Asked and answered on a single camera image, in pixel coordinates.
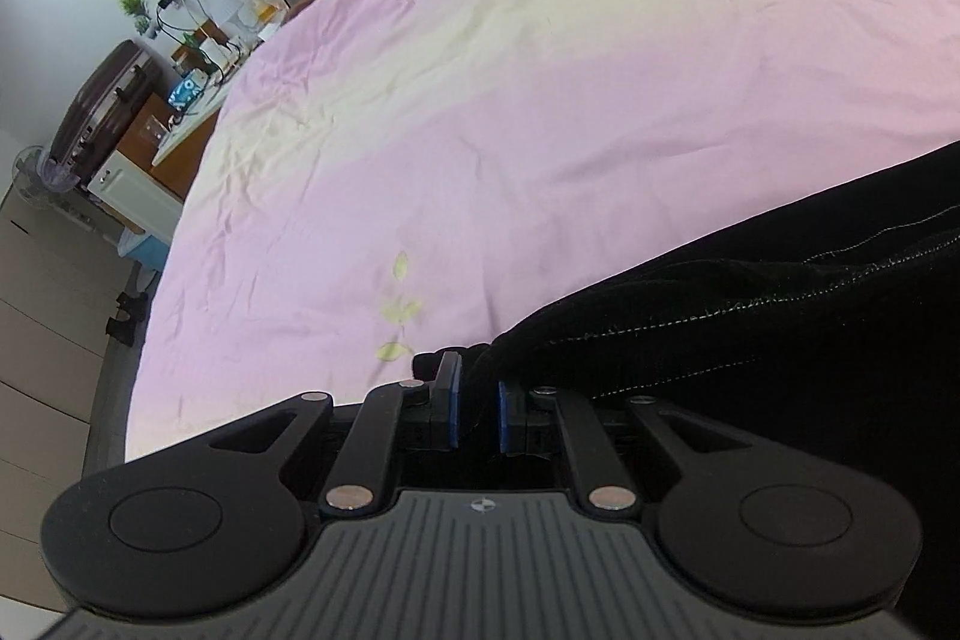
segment pink bed sheet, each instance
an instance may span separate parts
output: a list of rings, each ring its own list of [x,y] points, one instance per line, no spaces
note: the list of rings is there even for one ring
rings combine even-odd
[[[960,138],[960,0],[318,0],[238,77],[128,456]]]

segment metal pin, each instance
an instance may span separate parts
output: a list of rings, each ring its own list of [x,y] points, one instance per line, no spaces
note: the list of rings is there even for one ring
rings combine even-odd
[[[326,504],[338,510],[360,510],[372,501],[373,491],[363,485],[338,485],[326,492]]]
[[[592,506],[601,510],[625,510],[637,501],[637,495],[622,485],[601,485],[590,492]]]

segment floor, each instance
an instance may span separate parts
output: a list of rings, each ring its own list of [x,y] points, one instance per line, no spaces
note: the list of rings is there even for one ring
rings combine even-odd
[[[160,274],[141,268],[138,263],[133,268],[127,282],[126,292],[137,295],[146,290],[154,297]],[[140,365],[143,340],[147,333],[147,320],[136,329],[133,347],[127,347],[111,338],[104,353],[104,363],[100,370],[100,381],[93,399],[93,411],[90,414],[90,434],[86,441],[86,458],[83,461],[83,477],[101,472],[124,462],[127,441],[127,413],[130,410],[133,382]]]

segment black pants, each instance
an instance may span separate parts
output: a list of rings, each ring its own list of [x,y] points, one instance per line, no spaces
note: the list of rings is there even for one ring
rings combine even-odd
[[[960,143],[691,242],[464,355],[467,426],[505,377],[600,405],[646,393],[890,482],[925,533],[899,610],[960,636]]]

